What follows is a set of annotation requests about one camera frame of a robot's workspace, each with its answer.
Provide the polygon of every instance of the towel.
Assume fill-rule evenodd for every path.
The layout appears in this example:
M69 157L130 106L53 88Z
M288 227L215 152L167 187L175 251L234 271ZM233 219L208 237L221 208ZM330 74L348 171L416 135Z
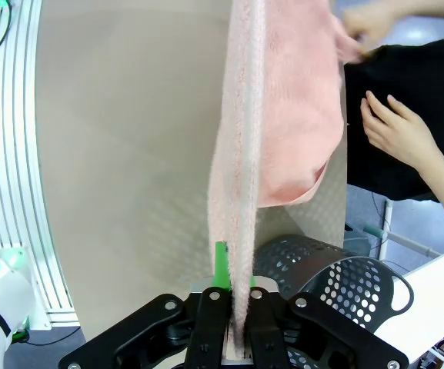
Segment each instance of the towel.
M257 208L314 195L342 137L339 59L358 50L328 0L232 2L208 216L212 257L229 249L239 356Z

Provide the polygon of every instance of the black perforated part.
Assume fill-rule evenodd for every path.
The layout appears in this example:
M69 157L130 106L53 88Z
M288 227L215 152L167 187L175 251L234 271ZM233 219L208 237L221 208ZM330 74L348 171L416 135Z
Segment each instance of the black perforated part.
M287 351L290 363L302 369L319 369L317 364L313 364L302 352L290 349Z
M290 298L303 287L295 283L292 272L299 267L302 259L322 251L336 253L337 259L345 254L340 248L297 234L278 237L262 246L256 253L254 274L274 279L280 294L284 298Z
M363 328L373 325L381 304L381 277L373 261L361 258L339 261L322 274L329 278L321 300Z

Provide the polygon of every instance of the black garment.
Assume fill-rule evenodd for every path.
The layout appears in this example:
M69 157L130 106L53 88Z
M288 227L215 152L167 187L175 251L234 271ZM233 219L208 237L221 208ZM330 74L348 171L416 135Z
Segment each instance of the black garment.
M384 46L369 60L345 65L348 183L392 200L428 197L418 173L370 145L360 101L370 90L386 106L391 94L429 126L444 154L444 40L424 46Z

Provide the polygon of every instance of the cable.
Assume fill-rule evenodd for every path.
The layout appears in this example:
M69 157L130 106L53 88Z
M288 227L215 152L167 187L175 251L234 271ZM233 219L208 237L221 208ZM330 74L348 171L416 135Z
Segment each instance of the cable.
M389 229L391 229L391 224L388 222L388 220L386 218L384 218L383 215L381 215L379 213L379 208L377 207L376 198L374 197L374 193L370 192L370 194L372 196L372 201L374 202L374 206L376 207L377 215L382 219L382 222L385 222L388 225Z
M12 6L12 4L10 3L10 0L6 0L6 5L8 6L8 10L9 10L8 24L6 25L5 33L3 33L3 36L1 37L1 40L0 40L0 47L1 47L2 43L3 43L3 42L6 40L6 38L8 37L9 28L10 28L10 25L12 24L13 6Z
M405 267L402 267L401 265L399 265L398 263L394 262L394 261L390 261L390 260L381 260L383 263L391 263L394 264L396 267L400 267L401 269L403 269L404 271L407 271L408 273L410 272L409 269L406 269Z
M384 222L387 223L387 225L389 226L389 229L391 229L391 224L379 212L379 207L377 206L376 198L374 197L374 193L371 191L370 194L372 196L372 202L374 203L374 207L376 208L377 215L382 219L382 223L384 223ZM382 247L386 241L387 241L387 239L383 240L379 245L375 246L374 248L371 248L370 251L374 251L375 249Z
M58 342L61 342L63 340L65 340L66 338L71 337L73 334L75 334L76 332L78 332L80 330L80 327L76 328L73 332L71 332L70 334L68 334L67 336L64 336L63 338L59 338L56 341L53 342L48 342L47 344L33 344L32 342L22 342L23 344L30 344L31 346L38 346L38 347L42 347L42 346L50 346L51 344L57 344Z

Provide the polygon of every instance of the white pole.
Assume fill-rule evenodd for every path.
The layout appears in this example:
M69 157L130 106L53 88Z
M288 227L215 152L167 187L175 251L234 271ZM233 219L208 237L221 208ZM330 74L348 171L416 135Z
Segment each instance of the white pole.
M433 250L432 248L428 248L428 247L424 246L423 244L419 244L418 242L416 242L414 240L410 240L409 238L403 237L402 235L397 234L397 233L388 232L386 234L386 237L389 240L397 242L398 244L405 246L406 248L409 248L410 250L414 250L414 251L418 252L419 254L428 256L429 258L437 258L440 255L442 255L441 253Z

